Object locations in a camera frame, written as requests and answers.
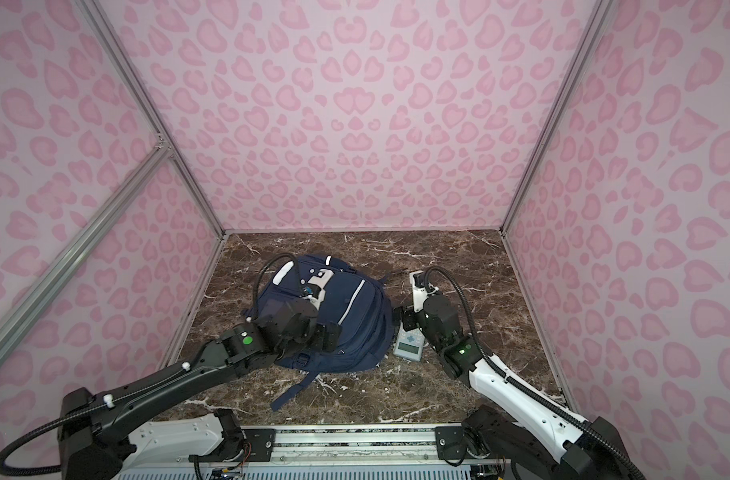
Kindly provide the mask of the navy blue student backpack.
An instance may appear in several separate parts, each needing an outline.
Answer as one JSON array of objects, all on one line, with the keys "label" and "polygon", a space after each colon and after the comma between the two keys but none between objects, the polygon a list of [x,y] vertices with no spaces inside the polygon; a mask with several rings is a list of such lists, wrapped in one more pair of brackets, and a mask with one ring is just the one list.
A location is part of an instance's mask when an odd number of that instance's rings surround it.
[{"label": "navy blue student backpack", "polygon": [[306,299],[318,308],[321,321],[341,326],[333,352],[278,354],[277,365],[306,376],[277,397],[272,410],[280,410],[321,374],[357,373],[378,366],[400,325],[399,307],[392,306],[385,290],[388,279],[374,279],[330,255],[281,253],[261,267],[245,317],[262,325],[263,315],[294,299]]}]

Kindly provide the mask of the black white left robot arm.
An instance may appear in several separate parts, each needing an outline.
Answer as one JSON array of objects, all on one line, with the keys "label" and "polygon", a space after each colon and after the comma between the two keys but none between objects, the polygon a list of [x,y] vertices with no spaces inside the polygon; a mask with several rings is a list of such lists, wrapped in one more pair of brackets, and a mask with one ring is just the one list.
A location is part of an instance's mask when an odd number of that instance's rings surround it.
[{"label": "black white left robot arm", "polygon": [[79,388],[62,401],[58,429],[65,479],[111,479],[137,451],[130,434],[153,417],[212,387],[268,368],[305,349],[331,352],[341,326],[321,320],[310,301],[296,299],[275,313],[240,323],[205,342],[191,358],[130,384],[91,393]]}]

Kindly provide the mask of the grey blue calculator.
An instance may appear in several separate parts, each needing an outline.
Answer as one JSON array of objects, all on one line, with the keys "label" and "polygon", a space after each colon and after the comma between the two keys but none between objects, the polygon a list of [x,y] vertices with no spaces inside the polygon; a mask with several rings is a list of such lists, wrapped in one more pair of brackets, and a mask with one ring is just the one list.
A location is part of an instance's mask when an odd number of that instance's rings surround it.
[{"label": "grey blue calculator", "polygon": [[420,362],[424,345],[425,337],[420,329],[406,330],[404,327],[400,327],[393,353],[396,357],[412,362]]}]

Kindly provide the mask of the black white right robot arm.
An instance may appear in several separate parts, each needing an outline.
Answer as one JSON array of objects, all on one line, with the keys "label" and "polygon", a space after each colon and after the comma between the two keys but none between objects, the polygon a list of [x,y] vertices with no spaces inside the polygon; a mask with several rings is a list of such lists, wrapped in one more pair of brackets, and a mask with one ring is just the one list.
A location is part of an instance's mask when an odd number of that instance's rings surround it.
[{"label": "black white right robot arm", "polygon": [[398,307],[396,323],[420,332],[445,373],[492,402],[462,425],[474,455],[501,455],[541,479],[641,479],[618,430],[590,421],[539,392],[463,328],[450,300],[434,294],[420,308]]}]

